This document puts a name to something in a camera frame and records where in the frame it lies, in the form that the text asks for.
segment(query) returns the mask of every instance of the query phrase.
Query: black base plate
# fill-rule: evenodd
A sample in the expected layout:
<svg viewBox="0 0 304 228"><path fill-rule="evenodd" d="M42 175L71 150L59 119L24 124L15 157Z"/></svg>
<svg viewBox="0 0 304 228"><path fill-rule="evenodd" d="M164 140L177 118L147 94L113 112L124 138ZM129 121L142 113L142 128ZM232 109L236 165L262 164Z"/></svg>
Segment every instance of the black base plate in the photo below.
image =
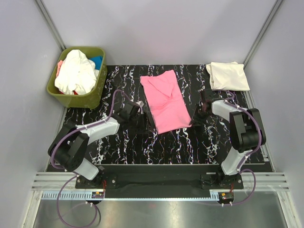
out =
<svg viewBox="0 0 304 228"><path fill-rule="evenodd" d="M106 188L107 189L115 189L117 184L117 175L112 173L106 173L103 176L104 180L106 181ZM89 181L84 178L83 176L77 177L76 180L76 189L103 189L104 186L101 183L98 186L92 186L89 184Z"/></svg>
<svg viewBox="0 0 304 228"><path fill-rule="evenodd" d="M205 190L210 190L210 189L231 189L231 184L223 184L219 185L216 183L213 183L213 180L215 177L215 174L202 174L200 176L200 179L205 181L201 181L201 187L202 189ZM237 180L233 182L233 189L244 189L243 181L241 175L237 176Z"/></svg>

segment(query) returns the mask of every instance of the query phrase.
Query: blue cloth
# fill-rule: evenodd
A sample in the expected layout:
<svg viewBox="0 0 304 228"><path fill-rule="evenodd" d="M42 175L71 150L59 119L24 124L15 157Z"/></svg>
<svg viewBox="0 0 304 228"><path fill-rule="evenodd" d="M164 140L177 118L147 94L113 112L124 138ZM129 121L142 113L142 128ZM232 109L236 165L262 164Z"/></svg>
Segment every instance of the blue cloth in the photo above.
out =
<svg viewBox="0 0 304 228"><path fill-rule="evenodd" d="M100 70L101 63L103 61L103 57L102 56L96 56L96 57L90 58L90 60L95 62L95 70Z"/></svg>

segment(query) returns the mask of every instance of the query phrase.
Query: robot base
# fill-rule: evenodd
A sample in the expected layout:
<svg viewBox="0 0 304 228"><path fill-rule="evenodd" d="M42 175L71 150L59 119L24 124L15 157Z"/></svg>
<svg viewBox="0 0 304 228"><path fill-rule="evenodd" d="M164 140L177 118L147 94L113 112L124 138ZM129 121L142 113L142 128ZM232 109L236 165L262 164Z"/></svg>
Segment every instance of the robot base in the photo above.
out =
<svg viewBox="0 0 304 228"><path fill-rule="evenodd" d="M103 175L103 180L106 182L106 189L115 189L117 183L117 175L115 174L105 174ZM92 183L83 176L77 177L76 180L76 189L103 189L104 186L102 182L99 185L92 185Z"/></svg>
<svg viewBox="0 0 304 228"><path fill-rule="evenodd" d="M200 176L201 188L204 190L211 189L231 189L231 184L233 184L233 189L244 189L243 181L241 175L236 175L235 179L229 182L219 182L217 179L217 174L202 174Z"/></svg>

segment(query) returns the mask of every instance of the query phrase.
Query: green laundry basket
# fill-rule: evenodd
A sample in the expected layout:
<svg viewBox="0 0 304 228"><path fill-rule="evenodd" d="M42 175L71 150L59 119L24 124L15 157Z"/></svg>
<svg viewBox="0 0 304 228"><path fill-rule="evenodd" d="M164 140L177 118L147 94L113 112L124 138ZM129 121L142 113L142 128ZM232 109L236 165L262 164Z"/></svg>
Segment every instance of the green laundry basket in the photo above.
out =
<svg viewBox="0 0 304 228"><path fill-rule="evenodd" d="M78 49L82 51L87 58L93 58L96 56L102 56L103 61L99 70L99 75L96 81L95 87L92 91L85 95L66 95L61 94L57 87L55 87L55 79L57 72L57 65L51 75L50 80L47 84L47 92L55 97L63 106L68 108L96 108L100 103L101 94L105 85L105 78L107 73L107 68L105 65L105 51L98 47L69 47L61 53L58 60L65 60L68 53L71 50Z"/></svg>

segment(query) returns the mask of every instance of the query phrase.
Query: metal floor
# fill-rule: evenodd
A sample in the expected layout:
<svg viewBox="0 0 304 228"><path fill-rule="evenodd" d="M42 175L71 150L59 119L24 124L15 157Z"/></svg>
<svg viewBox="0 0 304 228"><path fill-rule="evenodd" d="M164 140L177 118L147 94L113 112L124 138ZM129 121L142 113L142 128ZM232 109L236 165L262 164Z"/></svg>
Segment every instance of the metal floor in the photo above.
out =
<svg viewBox="0 0 304 228"><path fill-rule="evenodd" d="M236 192L235 202L246 197ZM60 201L61 214L80 201ZM203 202L216 205L215 202ZM98 204L92 228L286 228L287 224L276 193L256 192L246 203L233 206L207 206L191 201L103 201ZM95 212L83 205L64 216L73 226L85 226ZM35 228L65 228L57 217L56 201L42 200Z"/></svg>

